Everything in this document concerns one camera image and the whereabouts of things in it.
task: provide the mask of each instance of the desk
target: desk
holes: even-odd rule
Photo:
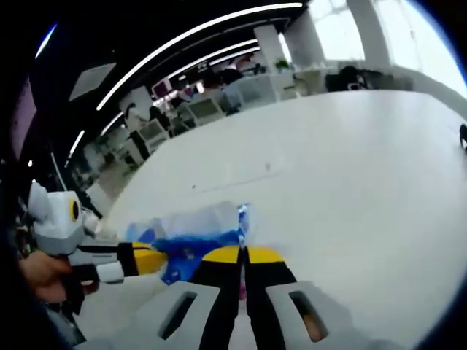
[[[411,348],[467,268],[463,119],[431,96],[298,98],[168,140],[112,207],[109,228],[221,200],[250,202],[252,240],[349,308],[355,326]]]

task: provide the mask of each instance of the ceiling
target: ceiling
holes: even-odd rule
[[[141,59],[174,37],[209,20],[243,9],[291,1],[172,0],[145,7],[96,7],[59,16],[50,41],[36,59],[31,86],[38,109],[22,159],[39,158],[45,134],[59,163],[64,163],[81,130],[83,146],[95,139],[119,112],[118,101],[132,88],[151,86],[168,74],[214,51],[254,39],[255,26],[273,23],[284,31],[304,10],[274,9],[233,18],[176,43],[148,62],[119,89],[100,111],[96,106],[123,75]],[[101,85],[72,101],[80,74],[116,63]]]

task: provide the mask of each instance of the ceiling light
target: ceiling light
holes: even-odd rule
[[[107,126],[104,129],[102,129],[101,136],[104,135],[110,129],[110,127],[118,120],[118,118],[120,118],[122,115],[123,115],[123,112],[120,112],[119,114],[117,114],[114,117],[114,119],[112,119],[110,123],[107,124]]]
[[[242,28],[258,26],[258,24],[273,23],[273,22],[277,22],[278,20],[289,20],[289,19],[290,19],[289,17],[275,17],[275,18],[268,18],[267,20],[256,20],[255,22],[250,22],[250,23],[242,24],[241,26],[226,29],[223,31],[223,33],[229,33],[231,31],[238,31],[239,29],[242,29]]]
[[[234,57],[236,57],[236,56],[244,55],[245,53],[253,53],[253,52],[258,51],[258,50],[261,50],[261,48],[260,48],[259,46],[253,47],[253,48],[248,49],[248,50],[238,51],[238,52],[236,52],[236,53],[233,53],[232,55],[219,58],[219,59],[216,60],[216,61],[212,61],[211,63],[209,63],[209,65],[210,65],[210,66],[213,66],[213,65],[218,64],[218,63],[220,63],[220,62],[223,62],[223,61],[226,61],[226,60],[230,60],[231,58],[234,58]]]
[[[218,50],[216,52],[213,52],[213,53],[210,53],[204,57],[201,57],[199,58],[198,60],[192,62],[192,63],[189,63],[187,64],[186,66],[183,66],[182,68],[180,69],[177,69],[175,72],[173,72],[172,74],[170,74],[167,79],[171,79],[173,77],[175,77],[177,74],[180,74],[182,73],[183,71],[186,71],[187,69],[191,68],[191,67],[194,67],[196,66],[197,64],[200,64],[201,62],[204,62],[206,60],[209,60],[210,58],[213,58],[214,56],[217,56],[217,55],[220,55],[221,53],[226,53],[227,51],[230,51],[230,50],[233,50],[233,49],[238,49],[239,47],[242,47],[242,46],[245,46],[245,45],[250,45],[250,44],[255,44],[257,43],[258,40],[257,39],[251,39],[251,40],[247,40],[246,42],[240,42],[238,44],[235,44],[235,45],[232,45],[232,46],[229,46],[229,47],[226,47],[224,49],[221,49],[221,50]]]
[[[135,65],[128,73],[126,73],[122,79],[120,79],[117,84],[114,85],[112,89],[105,95],[105,97],[102,99],[102,101],[99,103],[99,105],[96,107],[96,110],[100,111],[101,108],[105,105],[105,103],[112,97],[112,95],[122,86],[128,79],[133,76],[138,70],[141,69],[146,63],[151,61],[155,56],[159,55],[163,51],[167,50],[169,47],[175,45],[176,43],[182,41],[185,38],[188,38],[190,35],[193,35],[194,33],[198,33],[199,31],[202,31],[205,28],[208,28],[210,26],[213,26],[215,24],[224,22],[226,20],[231,20],[232,18],[237,18],[245,15],[249,15],[251,13],[256,13],[256,12],[262,12],[262,11],[269,11],[272,9],[292,9],[292,8],[299,8],[303,7],[303,4],[301,2],[289,2],[286,4],[274,4],[274,5],[265,5],[265,6],[259,6],[259,7],[253,7],[251,9],[243,9],[242,11],[237,11],[233,12],[228,15],[224,15],[218,18],[215,18],[214,20],[210,20],[208,22],[205,22],[199,26],[196,26],[195,28],[190,29],[189,31],[186,31],[183,34],[180,34],[179,36],[173,38],[169,42],[165,43],[161,47],[159,47],[157,50],[152,51],[148,56],[146,56],[142,61],[140,61],[138,64]]]
[[[76,147],[78,146],[82,136],[85,134],[85,131],[84,130],[81,130],[80,131],[80,134],[78,135],[78,137],[76,138],[76,140],[74,140],[74,143],[73,143],[73,147],[72,149],[70,150],[70,154],[68,155],[68,158],[71,158],[72,155],[73,155],[73,152],[74,150],[76,149]]]
[[[39,46],[39,49],[37,50],[37,53],[36,53],[36,57],[37,58],[40,53],[43,51],[43,49],[45,48],[45,45],[47,45],[47,43],[49,42],[50,40],[50,37],[52,36],[52,33],[53,31],[55,30],[55,28],[57,28],[57,25],[55,24],[49,31],[49,33],[47,34],[47,36],[44,38],[44,40],[42,40],[42,43],[41,45]]]
[[[108,63],[83,71],[76,81],[68,101],[72,101],[89,91],[97,89],[113,70],[115,65],[116,63]]]

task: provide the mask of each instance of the yellow circular marker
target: yellow circular marker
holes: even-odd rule
[[[78,206],[78,202],[76,202],[74,199],[70,200],[69,202],[69,212],[73,222],[78,220],[78,216],[80,215],[80,207]]]

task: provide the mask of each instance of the led light strip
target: led light strip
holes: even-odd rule
[[[96,110],[100,111],[101,108],[105,105],[106,102],[112,97],[112,95],[122,86],[128,79],[131,78],[133,74],[135,74],[138,70],[141,69],[146,63],[151,61],[155,56],[159,55],[163,51],[167,50],[169,47],[172,45],[182,41],[185,38],[188,38],[190,35],[193,35],[194,33],[198,33],[199,31],[202,31],[205,28],[208,28],[210,26],[213,26],[215,24],[224,22],[226,20],[231,20],[232,18],[237,18],[245,15],[249,15],[251,13],[256,13],[256,12],[262,12],[262,11],[269,11],[272,9],[292,9],[292,8],[300,8],[303,7],[303,4],[301,2],[290,2],[286,4],[274,4],[274,5],[266,5],[266,6],[259,6],[259,7],[253,7],[251,9],[243,9],[242,11],[234,12],[229,15],[224,15],[221,17],[218,17],[214,20],[210,20],[208,22],[205,22],[199,26],[196,26],[195,28],[190,29],[189,31],[186,31],[183,34],[180,34],[179,36],[173,38],[169,42],[165,43],[161,47],[159,47],[157,50],[154,50],[152,53],[150,53],[148,56],[146,56],[142,61],[140,61],[138,64],[135,65],[130,71],[125,74],[122,79],[120,79],[117,84],[114,85],[112,89],[105,95],[105,97],[102,99],[102,101],[99,103],[99,105],[96,107]]]
[[[74,150],[76,149],[76,147],[78,146],[82,136],[85,134],[85,131],[84,130],[81,130],[80,131],[80,134],[78,135],[78,137],[76,138],[76,140],[74,140],[74,143],[73,143],[73,147],[72,149],[70,150],[70,154],[68,155],[68,159],[72,157],[73,155],[73,152]]]
[[[245,46],[245,45],[255,44],[256,42],[258,42],[257,39],[251,39],[251,40],[247,40],[246,42],[240,42],[238,44],[226,47],[225,49],[221,49],[221,50],[218,50],[216,52],[210,53],[210,54],[208,54],[208,55],[206,55],[204,57],[199,58],[198,60],[196,60],[196,61],[194,61],[192,63],[187,64],[186,66],[183,66],[180,69],[177,69],[175,72],[170,74],[167,77],[167,79],[171,79],[171,78],[175,77],[177,74],[180,74],[183,71],[186,71],[187,69],[189,69],[191,67],[194,67],[197,64],[200,64],[201,62],[207,61],[210,58],[213,58],[214,56],[220,55],[221,53],[226,53],[227,51],[230,51],[230,50],[233,50],[233,49],[238,49],[239,47],[242,47],[242,46]]]
[[[104,135],[104,134],[107,132],[107,130],[109,130],[110,127],[111,127],[112,125],[114,125],[114,123],[115,123],[115,122],[118,120],[118,118],[120,118],[122,115],[123,115],[123,112],[120,112],[119,114],[117,114],[117,115],[114,117],[114,119],[112,119],[112,120],[110,121],[110,123],[107,124],[107,126],[106,126],[105,128],[102,129],[101,136]]]
[[[47,43],[49,42],[50,40],[50,37],[52,36],[52,33],[53,31],[55,30],[55,28],[57,28],[57,25],[55,24],[49,31],[49,33],[47,34],[47,36],[44,38],[44,40],[42,40],[42,43],[41,45],[39,46],[39,49],[37,50],[37,53],[36,53],[36,57],[37,58],[41,52],[43,51],[43,49],[45,48],[45,46],[47,45]]]
[[[233,53],[232,55],[225,56],[225,57],[219,58],[216,61],[209,62],[209,65],[213,66],[215,64],[218,64],[220,62],[229,60],[229,59],[234,58],[236,56],[244,55],[245,53],[253,53],[253,52],[259,51],[259,50],[261,50],[261,48],[259,46],[257,46],[257,47],[252,47],[251,49],[248,49],[248,50],[238,51],[236,53]]]

